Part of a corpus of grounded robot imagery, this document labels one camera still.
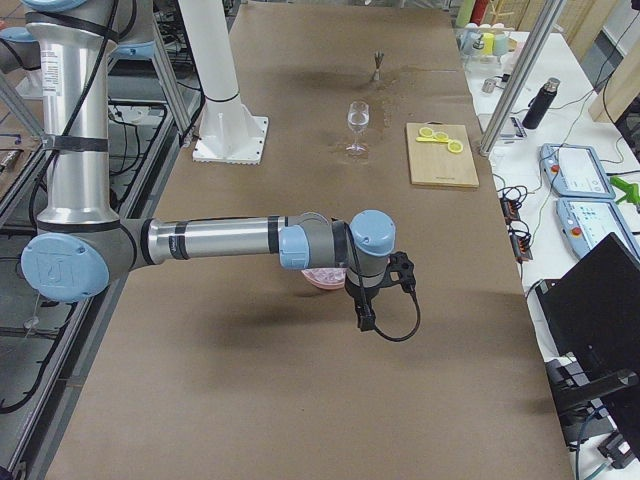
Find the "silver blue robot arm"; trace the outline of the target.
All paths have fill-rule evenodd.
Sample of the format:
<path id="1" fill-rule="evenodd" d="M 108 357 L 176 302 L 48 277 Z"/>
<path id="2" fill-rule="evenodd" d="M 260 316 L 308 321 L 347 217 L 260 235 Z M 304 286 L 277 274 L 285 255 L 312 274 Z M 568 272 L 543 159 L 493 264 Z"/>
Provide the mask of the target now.
<path id="1" fill-rule="evenodd" d="M 352 221 L 316 213 L 163 222 L 122 218 L 110 204 L 107 60 L 119 47 L 153 50 L 148 1 L 28 1 L 26 31 L 39 45 L 47 204 L 21 268 L 44 297 L 72 303 L 129 272 L 167 260 L 275 254 L 290 270 L 341 267 L 356 306 L 383 288 L 415 290 L 412 262 L 394 248 L 378 210 Z"/>

